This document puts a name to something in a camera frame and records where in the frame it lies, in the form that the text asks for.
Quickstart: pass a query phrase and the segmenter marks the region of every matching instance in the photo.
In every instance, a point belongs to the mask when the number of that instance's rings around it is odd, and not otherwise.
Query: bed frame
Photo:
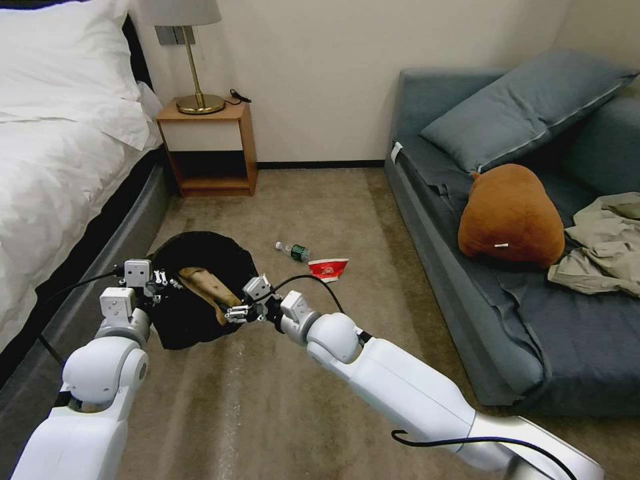
[[[68,0],[0,0],[0,8],[37,9]],[[131,50],[136,80],[151,79],[135,28],[127,18],[123,32]],[[102,212],[87,227],[67,260],[38,286],[39,299],[60,288],[109,271],[113,264],[147,254],[164,218],[174,189],[164,148],[148,154],[133,168]],[[43,336],[63,358],[90,341],[102,317],[98,296],[113,279],[74,290],[48,305],[44,315],[29,318],[24,330],[0,353],[0,478],[9,478],[33,430],[46,418],[61,385],[61,368],[37,341]]]

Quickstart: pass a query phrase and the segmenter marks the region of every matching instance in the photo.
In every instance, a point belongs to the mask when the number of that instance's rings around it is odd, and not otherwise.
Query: trash
[[[329,283],[338,280],[348,261],[349,259],[314,260],[309,262],[309,270],[314,277]]]
[[[292,259],[297,261],[309,260],[309,249],[302,245],[290,245],[288,243],[282,243],[280,241],[275,243],[275,249],[283,251]]]

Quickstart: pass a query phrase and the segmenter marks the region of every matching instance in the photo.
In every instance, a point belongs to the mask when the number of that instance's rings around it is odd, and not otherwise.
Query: green bottle label
[[[306,248],[301,245],[294,245],[291,247],[291,258],[298,261],[303,261],[302,256],[304,255]]]

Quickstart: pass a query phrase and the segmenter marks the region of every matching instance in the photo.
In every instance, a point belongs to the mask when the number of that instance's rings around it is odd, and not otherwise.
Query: table lamp
[[[200,90],[198,74],[193,63],[193,54],[187,38],[185,25],[208,25],[222,20],[216,0],[138,0],[137,19],[142,23],[157,26],[180,26],[189,56],[195,94],[180,97],[176,108],[189,115],[204,115],[225,108],[225,100],[217,95],[206,95]]]

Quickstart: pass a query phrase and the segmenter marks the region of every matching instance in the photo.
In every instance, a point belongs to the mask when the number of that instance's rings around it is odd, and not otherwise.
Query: power cord
[[[468,437],[468,438],[461,438],[461,439],[436,440],[436,441],[430,441],[430,442],[414,442],[414,441],[406,440],[400,437],[400,435],[406,435],[406,434],[407,434],[406,430],[393,430],[391,432],[391,437],[394,440],[396,440],[396,442],[400,442],[403,445],[406,445],[408,447],[422,447],[422,448],[444,447],[446,445],[457,445],[459,443],[484,443],[484,442],[500,442],[500,443],[510,443],[512,445],[520,445],[521,447],[530,448],[531,450],[534,450],[544,455],[546,458],[555,462],[555,464],[558,465],[558,467],[560,467],[563,470],[563,472],[565,472],[571,480],[577,480],[576,476],[573,474],[571,470],[569,470],[568,466],[562,463],[562,460],[560,460],[554,454],[544,450],[544,448],[540,448],[537,445],[534,445],[533,443],[530,443],[524,440],[509,439],[504,437]]]
[[[230,94],[233,98],[235,98],[235,99],[237,99],[237,100],[238,100],[237,102],[232,102],[232,101],[229,101],[229,100],[225,100],[225,103],[228,103],[229,105],[240,105],[242,102],[245,102],[245,103],[251,103],[251,99],[248,99],[248,98],[246,98],[246,97],[243,97],[242,95],[240,95],[240,94],[238,93],[238,91],[237,91],[236,89],[230,89],[230,90],[229,90],[229,94]]]
[[[50,296],[48,299],[46,299],[45,302],[42,305],[40,305],[36,310],[34,310],[33,314],[36,317],[40,316],[40,312],[42,312],[42,310],[44,310],[44,308],[48,304],[50,304],[50,302],[52,302],[52,300],[54,300],[56,297],[59,297],[60,295],[63,295],[65,293],[67,293],[67,292],[70,292],[71,290],[74,290],[74,289],[76,289],[78,287],[82,287],[83,285],[86,285],[88,283],[94,282],[96,280],[100,280],[100,279],[107,278],[107,277],[112,277],[114,275],[122,275],[122,274],[124,274],[123,267],[116,267],[112,271],[110,271],[109,273],[104,273],[102,275],[98,275],[97,277],[92,277],[90,279],[86,279],[86,280],[82,280],[82,281],[80,281],[78,283],[74,283],[73,285],[69,285],[68,287],[63,288],[62,290],[58,290],[52,296]],[[42,346],[44,348],[46,348],[46,350],[54,358],[54,360],[56,360],[56,362],[58,362],[58,364],[60,364],[60,366],[64,365],[64,360],[63,360],[62,356],[51,346],[51,344],[47,341],[47,339],[44,337],[44,335],[42,335],[42,333],[38,333],[38,340],[40,341],[40,343],[42,343]]]
[[[338,301],[338,298],[335,296],[335,294],[334,294],[333,290],[331,290],[331,288],[330,288],[326,283],[324,283],[324,282],[323,282],[322,280],[320,280],[318,277],[314,277],[313,275],[296,275],[296,276],[294,276],[294,277],[290,277],[290,278],[288,278],[288,279],[284,280],[284,282],[280,283],[279,285],[276,285],[275,287],[272,287],[272,288],[269,290],[269,292],[267,292],[266,294],[264,294],[262,297],[260,297],[260,298],[258,298],[258,299],[256,299],[256,300],[254,300],[253,302],[254,302],[254,303],[257,303],[257,302],[259,302],[260,300],[264,300],[264,299],[265,299],[265,298],[267,298],[268,296],[270,296],[270,295],[274,294],[276,291],[280,290],[280,289],[281,289],[282,287],[284,287],[286,284],[288,284],[288,283],[290,283],[290,282],[292,282],[292,281],[294,281],[294,280],[300,280],[300,279],[303,279],[303,278],[308,278],[308,279],[311,279],[311,280],[315,280],[315,281],[320,282],[320,284],[322,284],[322,286],[323,286],[324,288],[326,288],[326,289],[327,289],[327,291],[329,292],[329,294],[331,295],[331,298],[332,298],[332,299],[333,299],[333,301],[335,302],[335,306],[336,306],[336,307],[338,307],[338,310],[340,310],[340,313],[344,313],[344,312],[345,312],[345,311],[344,311],[344,309],[342,308],[342,305],[340,305],[340,302]]]

